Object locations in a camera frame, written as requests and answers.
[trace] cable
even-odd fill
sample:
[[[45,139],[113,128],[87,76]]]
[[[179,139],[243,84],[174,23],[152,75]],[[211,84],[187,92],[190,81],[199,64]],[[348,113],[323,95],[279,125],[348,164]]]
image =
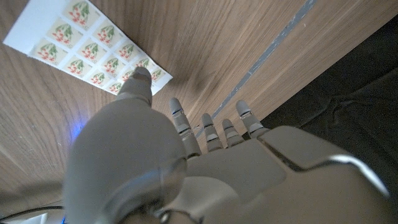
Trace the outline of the cable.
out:
[[[47,207],[40,207],[40,208],[28,209],[28,210],[23,211],[23,212],[18,212],[18,213],[15,213],[15,214],[6,216],[6,217],[4,217],[4,218],[0,218],[0,222],[1,222],[1,221],[4,221],[4,220],[7,220],[7,219],[10,219],[10,218],[18,217],[18,216],[20,216],[20,215],[25,215],[25,214],[32,213],[32,212],[38,212],[38,211],[50,210],[50,209],[60,209],[60,210],[61,210],[61,209],[63,209],[63,206],[47,206]]]

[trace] wood grain surface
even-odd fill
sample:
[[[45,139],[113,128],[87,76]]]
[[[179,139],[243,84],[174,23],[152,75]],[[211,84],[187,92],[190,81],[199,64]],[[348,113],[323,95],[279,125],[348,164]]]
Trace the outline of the wood grain surface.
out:
[[[305,85],[398,14],[398,1],[319,0],[278,48],[214,119],[229,118],[240,134],[246,128],[235,109],[244,100],[257,118],[265,118]],[[209,111],[221,102],[207,104]],[[198,138],[204,142],[204,136]]]
[[[304,2],[92,1],[174,76],[153,108],[170,117],[175,96],[192,126],[219,107]],[[2,40],[26,3],[0,1]],[[215,124],[237,123],[234,104],[241,98],[258,118],[269,114],[395,14],[396,1],[319,1]],[[5,45],[0,55],[0,215],[7,215],[61,199],[68,148],[114,96]]]

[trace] white paper sheet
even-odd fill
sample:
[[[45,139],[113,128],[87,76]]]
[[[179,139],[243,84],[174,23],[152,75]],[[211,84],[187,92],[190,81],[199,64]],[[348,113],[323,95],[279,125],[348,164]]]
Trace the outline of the white paper sheet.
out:
[[[172,79],[85,0],[30,0],[3,43],[113,94],[137,66],[153,95]]]

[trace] blue light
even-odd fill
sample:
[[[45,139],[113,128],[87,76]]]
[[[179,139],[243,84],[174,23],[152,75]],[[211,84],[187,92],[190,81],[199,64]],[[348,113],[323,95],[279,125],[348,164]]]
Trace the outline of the blue light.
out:
[[[84,128],[84,126],[85,122],[83,121],[76,122],[71,126],[70,137],[72,138],[72,142],[76,140],[77,136],[79,136],[80,131]]]

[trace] dark fabric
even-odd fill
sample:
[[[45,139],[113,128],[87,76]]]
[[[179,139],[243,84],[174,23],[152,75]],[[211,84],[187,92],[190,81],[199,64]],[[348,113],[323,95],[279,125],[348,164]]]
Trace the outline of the dark fabric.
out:
[[[354,154],[398,205],[398,16],[261,123],[295,126]]]

